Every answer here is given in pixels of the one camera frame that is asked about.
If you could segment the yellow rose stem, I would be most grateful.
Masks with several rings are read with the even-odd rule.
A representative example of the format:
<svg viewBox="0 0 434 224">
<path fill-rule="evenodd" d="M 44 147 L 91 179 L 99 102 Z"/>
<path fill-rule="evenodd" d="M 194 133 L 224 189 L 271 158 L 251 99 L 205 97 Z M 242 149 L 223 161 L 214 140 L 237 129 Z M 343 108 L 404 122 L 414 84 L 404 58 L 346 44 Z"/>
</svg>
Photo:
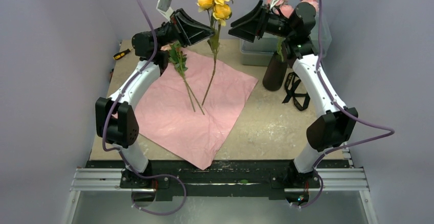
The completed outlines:
<svg viewBox="0 0 434 224">
<path fill-rule="evenodd" d="M 233 0 L 197 0 L 198 11 L 206 12 L 208 14 L 209 24 L 214 32 L 214 35 L 207 40 L 207 43 L 213 54 L 213 69 L 204 98 L 202 100 L 202 106 L 205 104 L 216 73 L 217 56 L 220 50 L 221 29 L 226 25 L 226 21 L 232 16 L 232 9 L 229 5 L 230 3 L 233 3 Z"/>
</svg>

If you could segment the black ribbon with gold lettering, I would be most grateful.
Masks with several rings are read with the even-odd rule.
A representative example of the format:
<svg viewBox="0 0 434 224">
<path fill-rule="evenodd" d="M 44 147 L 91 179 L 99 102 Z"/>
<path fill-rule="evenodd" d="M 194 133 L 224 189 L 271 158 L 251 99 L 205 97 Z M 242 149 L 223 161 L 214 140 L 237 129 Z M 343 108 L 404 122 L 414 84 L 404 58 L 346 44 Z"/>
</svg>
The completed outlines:
<svg viewBox="0 0 434 224">
<path fill-rule="evenodd" d="M 295 72 L 290 72 L 284 82 L 286 96 L 282 104 L 288 103 L 291 100 L 293 105 L 299 110 L 304 111 L 309 107 L 310 96 L 308 93 L 297 93 L 296 90 L 301 84 L 301 79 Z"/>
</svg>

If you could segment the pink wrapping paper sheet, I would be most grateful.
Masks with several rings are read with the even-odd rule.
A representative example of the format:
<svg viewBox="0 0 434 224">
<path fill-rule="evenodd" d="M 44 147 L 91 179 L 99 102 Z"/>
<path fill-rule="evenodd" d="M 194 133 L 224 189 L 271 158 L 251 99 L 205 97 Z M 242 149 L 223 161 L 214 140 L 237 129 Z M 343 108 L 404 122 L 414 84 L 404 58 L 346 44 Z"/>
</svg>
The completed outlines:
<svg viewBox="0 0 434 224">
<path fill-rule="evenodd" d="M 213 69 L 213 59 L 184 49 L 186 79 L 202 104 Z M 172 64 L 140 99 L 135 116 L 140 134 L 192 163 L 199 169 L 211 165 L 239 118 L 257 78 L 217 60 L 216 73 L 204 115 L 193 111 L 185 84 Z"/>
</svg>

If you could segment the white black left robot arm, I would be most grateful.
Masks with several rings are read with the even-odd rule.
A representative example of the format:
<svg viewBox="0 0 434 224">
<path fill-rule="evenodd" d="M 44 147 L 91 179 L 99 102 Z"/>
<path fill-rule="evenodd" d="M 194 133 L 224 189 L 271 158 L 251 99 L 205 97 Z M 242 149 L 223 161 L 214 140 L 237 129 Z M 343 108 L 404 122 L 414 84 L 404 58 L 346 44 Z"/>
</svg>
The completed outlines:
<svg viewBox="0 0 434 224">
<path fill-rule="evenodd" d="M 153 174 L 138 143 L 139 124 L 134 111 L 144 93 L 167 68 L 169 52 L 161 48 L 172 43 L 187 47 L 213 35 L 210 26 L 194 20 L 183 9 L 174 11 L 158 28 L 132 37 L 134 53 L 139 57 L 135 70 L 116 92 L 108 98 L 100 97 L 95 103 L 96 133 L 102 139 L 103 150 L 109 151 L 106 144 L 111 144 L 127 170 L 135 171 L 133 182 L 141 188 L 152 183 Z"/>
</svg>

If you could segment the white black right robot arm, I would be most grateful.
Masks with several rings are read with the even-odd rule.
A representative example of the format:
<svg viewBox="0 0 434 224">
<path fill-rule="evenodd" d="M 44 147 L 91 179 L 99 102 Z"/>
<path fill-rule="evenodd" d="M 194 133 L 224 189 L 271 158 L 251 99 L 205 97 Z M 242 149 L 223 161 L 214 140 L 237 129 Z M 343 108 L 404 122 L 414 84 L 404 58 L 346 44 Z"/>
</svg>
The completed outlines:
<svg viewBox="0 0 434 224">
<path fill-rule="evenodd" d="M 273 13 L 259 1 L 252 11 L 232 22 L 228 31 L 249 42 L 260 39 L 264 33 L 283 37 L 284 60 L 314 102 L 317 119 L 307 128 L 308 143 L 290 161 L 287 173 L 280 179 L 287 186 L 303 187 L 313 178 L 320 157 L 332 149 L 339 149 L 349 140 L 355 127 L 355 120 L 350 116 L 358 116 L 356 108 L 348 108 L 334 89 L 327 87 L 329 81 L 318 61 L 322 50 L 315 47 L 310 38 L 315 25 L 316 9 L 309 3 L 299 3 L 290 16 L 285 17 Z"/>
</svg>

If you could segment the dark cylindrical vase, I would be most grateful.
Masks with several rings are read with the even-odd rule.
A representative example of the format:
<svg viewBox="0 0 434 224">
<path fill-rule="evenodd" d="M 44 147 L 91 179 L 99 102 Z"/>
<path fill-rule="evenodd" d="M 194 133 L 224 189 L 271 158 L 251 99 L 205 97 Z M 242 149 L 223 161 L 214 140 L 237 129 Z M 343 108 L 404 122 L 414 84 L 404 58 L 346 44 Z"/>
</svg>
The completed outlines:
<svg viewBox="0 0 434 224">
<path fill-rule="evenodd" d="M 281 56 L 274 52 L 265 71 L 262 84 L 269 91 L 277 91 L 281 88 L 288 64 L 282 61 Z"/>
</svg>

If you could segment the green translucent plastic storage box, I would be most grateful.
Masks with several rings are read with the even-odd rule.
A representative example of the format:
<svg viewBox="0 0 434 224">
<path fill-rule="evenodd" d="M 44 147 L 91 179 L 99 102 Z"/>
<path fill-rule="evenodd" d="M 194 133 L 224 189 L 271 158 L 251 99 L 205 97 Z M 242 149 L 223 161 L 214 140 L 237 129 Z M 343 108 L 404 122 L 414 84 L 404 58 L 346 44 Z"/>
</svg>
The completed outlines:
<svg viewBox="0 0 434 224">
<path fill-rule="evenodd" d="M 325 57 L 327 55 L 327 50 L 332 42 L 332 36 L 329 29 L 329 23 L 325 15 L 322 16 L 321 20 L 321 37 L 318 38 L 318 23 L 319 16 L 315 16 L 316 25 L 312 29 L 310 38 L 312 39 L 314 46 L 319 47 L 319 42 L 322 45 L 322 55 Z M 267 66 L 270 62 L 271 57 L 277 49 L 278 36 L 274 36 L 265 33 L 261 39 L 255 39 L 254 42 L 249 42 L 240 39 L 240 61 L 243 65 L 253 65 L 253 66 Z"/>
</svg>

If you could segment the yellow black handled screwdriver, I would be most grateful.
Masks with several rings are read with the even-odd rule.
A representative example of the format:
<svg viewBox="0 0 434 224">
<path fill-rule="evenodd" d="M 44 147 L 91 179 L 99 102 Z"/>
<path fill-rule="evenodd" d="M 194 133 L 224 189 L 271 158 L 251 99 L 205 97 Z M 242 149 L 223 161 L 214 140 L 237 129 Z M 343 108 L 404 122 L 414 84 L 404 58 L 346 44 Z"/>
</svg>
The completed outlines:
<svg viewBox="0 0 434 224">
<path fill-rule="evenodd" d="M 126 56 L 127 54 L 129 54 L 131 51 L 132 51 L 131 49 L 126 49 L 126 50 L 120 51 L 113 56 L 113 59 L 119 60 L 119 59 L 123 58 L 124 56 Z"/>
</svg>

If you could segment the aluminium rail frame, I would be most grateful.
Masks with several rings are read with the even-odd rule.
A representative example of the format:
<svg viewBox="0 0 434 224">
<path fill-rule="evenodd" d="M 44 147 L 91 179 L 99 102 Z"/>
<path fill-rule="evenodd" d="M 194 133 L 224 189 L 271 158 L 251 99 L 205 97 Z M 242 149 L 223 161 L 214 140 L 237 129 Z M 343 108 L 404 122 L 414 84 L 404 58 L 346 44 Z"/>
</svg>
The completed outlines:
<svg viewBox="0 0 434 224">
<path fill-rule="evenodd" d="M 262 86 L 264 67 L 240 63 L 237 45 L 223 41 L 215 73 L 253 82 L 241 85 L 250 96 L 238 94 L 237 120 L 228 121 L 229 95 L 212 89 L 222 112 L 213 115 L 208 98 L 191 135 L 176 136 L 186 118 L 163 115 L 159 126 L 155 102 L 139 102 L 135 142 L 123 154 L 131 164 L 149 159 L 145 178 L 128 171 L 118 152 L 104 151 L 97 133 L 89 161 L 74 175 L 64 223 L 225 223 L 231 214 L 242 223 L 377 222 L 365 172 L 350 163 L 351 131 L 342 122 L 355 121 L 340 112 L 345 103 L 335 91 L 324 91 L 316 57 L 291 65 L 302 79 L 297 95 L 310 97 L 300 112 L 282 103 L 284 89 Z"/>
</svg>

